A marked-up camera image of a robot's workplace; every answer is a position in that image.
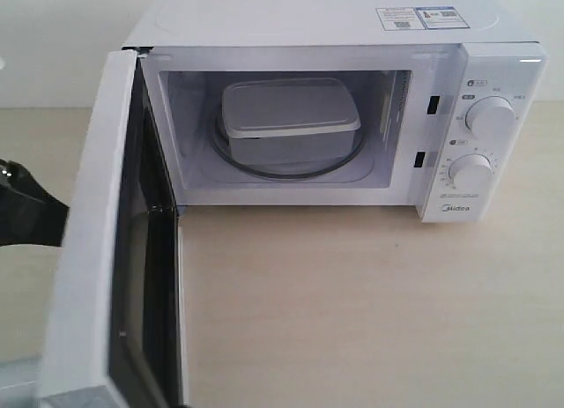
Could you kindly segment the white Midea microwave oven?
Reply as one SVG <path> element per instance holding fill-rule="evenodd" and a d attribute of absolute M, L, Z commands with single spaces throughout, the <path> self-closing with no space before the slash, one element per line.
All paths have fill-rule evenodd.
<path fill-rule="evenodd" d="M 385 31 L 375 11 L 426 6 L 455 7 L 469 28 Z M 154 0 L 123 46 L 140 56 L 179 206 L 412 206 L 425 222 L 483 218 L 547 61 L 497 0 Z M 345 85 L 361 152 L 302 181 L 226 163 L 209 141 L 224 90 L 289 78 Z M 476 137 L 465 115 L 493 96 L 510 103 L 515 127 Z M 458 189 L 449 167 L 474 153 L 490 161 L 490 185 Z"/>

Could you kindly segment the glass turntable plate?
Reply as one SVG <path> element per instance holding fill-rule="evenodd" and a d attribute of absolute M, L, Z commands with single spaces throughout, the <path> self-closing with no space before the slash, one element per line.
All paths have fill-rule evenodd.
<path fill-rule="evenodd" d="M 262 165 L 248 166 L 236 161 L 230 153 L 230 144 L 226 133 L 222 114 L 217 110 L 213 120 L 213 132 L 210 133 L 210 145 L 220 158 L 245 174 L 271 181 L 302 181 L 314 179 L 332 173 L 355 159 L 361 152 L 366 134 L 363 128 L 356 131 L 353 136 L 353 147 L 344 157 L 339 157 L 332 162 L 309 161 L 302 163 L 283 163 L 267 167 Z"/>

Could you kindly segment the warning label sticker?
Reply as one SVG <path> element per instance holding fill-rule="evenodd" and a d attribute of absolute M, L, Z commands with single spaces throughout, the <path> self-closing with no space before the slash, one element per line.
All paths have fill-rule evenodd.
<path fill-rule="evenodd" d="M 453 6 L 387 7 L 375 11 L 385 31 L 469 28 Z"/>

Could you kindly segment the white microwave door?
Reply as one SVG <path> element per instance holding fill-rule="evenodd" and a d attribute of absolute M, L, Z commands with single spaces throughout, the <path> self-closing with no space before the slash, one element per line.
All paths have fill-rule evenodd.
<path fill-rule="evenodd" d="M 109 54 L 41 355 L 43 407 L 183 407 L 179 213 L 136 50 Z"/>

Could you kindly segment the lower white timer knob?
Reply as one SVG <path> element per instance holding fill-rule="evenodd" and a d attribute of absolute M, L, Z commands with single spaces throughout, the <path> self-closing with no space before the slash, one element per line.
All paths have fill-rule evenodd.
<path fill-rule="evenodd" d="M 484 155 L 468 154 L 451 164 L 449 178 L 458 189 L 485 189 L 493 178 L 493 170 Z"/>

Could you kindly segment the upper white control knob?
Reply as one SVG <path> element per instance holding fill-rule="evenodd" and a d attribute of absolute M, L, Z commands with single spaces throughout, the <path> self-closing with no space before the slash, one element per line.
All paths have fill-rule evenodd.
<path fill-rule="evenodd" d="M 469 131 L 479 138 L 502 137 L 510 134 L 516 124 L 516 114 L 510 103 L 493 96 L 473 104 L 465 115 Z"/>

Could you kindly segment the white lidded plastic container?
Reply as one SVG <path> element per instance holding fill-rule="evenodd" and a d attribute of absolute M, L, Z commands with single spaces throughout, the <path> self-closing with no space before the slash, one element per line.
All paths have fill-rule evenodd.
<path fill-rule="evenodd" d="M 240 82 L 222 95 L 221 118 L 234 161 L 296 164 L 349 155 L 360 115 L 335 78 Z"/>

